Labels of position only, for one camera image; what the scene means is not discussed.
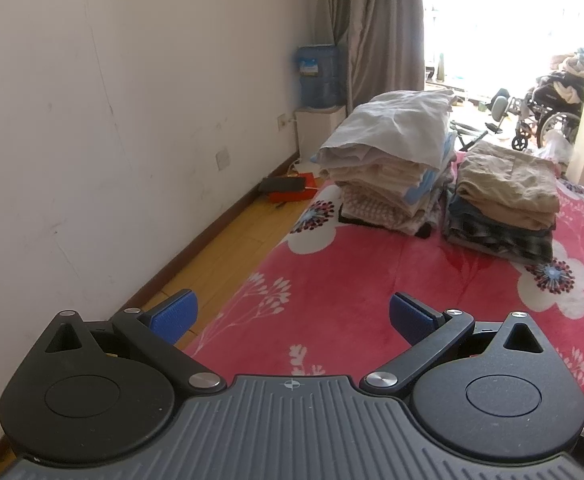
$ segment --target pink bed sheet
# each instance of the pink bed sheet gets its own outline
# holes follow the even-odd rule
[[[559,181],[554,261],[527,267],[448,244],[338,221],[327,185],[186,352],[236,374],[349,374],[355,381],[408,348],[388,304],[407,292],[477,320],[531,313],[584,390],[584,188]]]

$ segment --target flower pattern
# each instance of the flower pattern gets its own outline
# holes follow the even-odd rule
[[[543,312],[556,305],[569,319],[584,316],[584,265],[568,258],[565,248],[552,243],[554,258],[549,264],[512,265],[521,273],[517,290],[521,301],[534,312]]]
[[[220,333],[233,326],[239,326],[266,316],[274,316],[285,310],[286,303],[290,302],[290,280],[277,278],[271,285],[266,285],[265,275],[255,272],[250,275],[245,284],[236,293],[236,300],[219,312],[214,321],[204,328],[198,338],[194,357],[207,343]]]
[[[307,347],[303,345],[292,345],[290,347],[290,364],[293,366],[291,375],[325,375],[325,370],[321,365],[311,365],[309,373],[304,366],[304,359],[306,358]]]
[[[291,233],[300,233],[305,229],[312,231],[316,227],[325,224],[329,218],[334,216],[334,204],[325,200],[317,200],[306,209],[301,217],[296,221]]]
[[[564,178],[559,178],[556,181],[556,187],[567,197],[572,200],[584,202],[584,187],[579,184],[574,184]]]
[[[584,385],[584,359],[583,353],[578,348],[572,347],[570,355],[563,357],[563,353],[557,348],[559,357],[563,359],[565,366],[572,372],[572,375],[580,386]]]
[[[334,241],[336,228],[344,225],[336,213],[341,205],[341,189],[334,184],[326,186],[281,243],[287,243],[295,254],[311,254],[325,249]]]
[[[575,202],[568,197],[559,195],[561,210],[556,214],[570,229],[584,225],[584,202]]]

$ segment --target red box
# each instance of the red box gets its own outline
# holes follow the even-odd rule
[[[306,180],[306,189],[303,191],[288,191],[285,193],[275,192],[268,193],[270,202],[300,202],[301,200],[310,200],[317,192],[316,181],[312,173],[299,173],[298,176]]]

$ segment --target stack of folded clothes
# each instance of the stack of folded clothes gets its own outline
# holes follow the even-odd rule
[[[481,140],[458,167],[444,235],[450,243],[522,264],[548,263],[558,212],[549,160]]]
[[[342,188],[341,221],[427,236],[452,181],[450,90],[395,91],[358,106],[317,153]]]

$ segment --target electrical outlet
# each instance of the electrical outlet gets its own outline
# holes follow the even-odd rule
[[[277,117],[277,123],[278,123],[278,130],[281,131],[283,128],[285,128],[286,126],[288,126],[288,116],[286,114],[281,114],[280,116]]]
[[[227,151],[227,148],[223,148],[219,152],[216,153],[216,166],[219,171],[223,171],[230,165],[230,152]]]

